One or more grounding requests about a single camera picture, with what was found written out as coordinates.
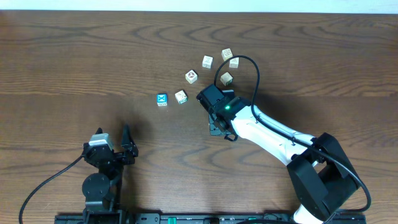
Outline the white block green edge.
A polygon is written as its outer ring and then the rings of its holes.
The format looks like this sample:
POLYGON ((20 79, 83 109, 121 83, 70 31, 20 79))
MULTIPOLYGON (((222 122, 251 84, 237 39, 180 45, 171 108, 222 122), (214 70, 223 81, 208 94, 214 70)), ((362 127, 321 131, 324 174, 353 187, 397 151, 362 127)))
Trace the white block green edge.
POLYGON ((180 104, 180 105, 185 103, 188 100, 188 96, 184 90, 180 90, 180 91, 176 92, 175 98, 176 98, 178 104, 180 104))

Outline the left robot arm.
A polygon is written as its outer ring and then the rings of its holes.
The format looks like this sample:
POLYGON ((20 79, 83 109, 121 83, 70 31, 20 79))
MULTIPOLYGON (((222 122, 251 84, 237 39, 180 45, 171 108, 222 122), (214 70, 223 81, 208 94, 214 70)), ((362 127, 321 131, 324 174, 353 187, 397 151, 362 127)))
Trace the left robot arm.
POLYGON ((138 148, 130 128, 125 125, 121 140, 122 152, 116 152, 108 133, 101 128, 83 144, 82 156, 88 164, 98 169, 83 182, 85 196, 84 223, 134 223, 134 216, 120 204, 125 166, 135 163, 138 148))

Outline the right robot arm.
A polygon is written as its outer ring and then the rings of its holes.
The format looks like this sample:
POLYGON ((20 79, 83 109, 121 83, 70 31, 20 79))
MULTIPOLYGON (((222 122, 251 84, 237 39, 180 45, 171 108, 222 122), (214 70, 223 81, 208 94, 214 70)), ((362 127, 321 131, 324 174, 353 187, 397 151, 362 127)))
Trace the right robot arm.
POLYGON ((296 223, 325 223, 361 187, 340 143, 332 135, 297 132, 264 114, 249 100, 226 95, 201 100, 215 126, 247 139, 286 166, 300 206, 296 223))

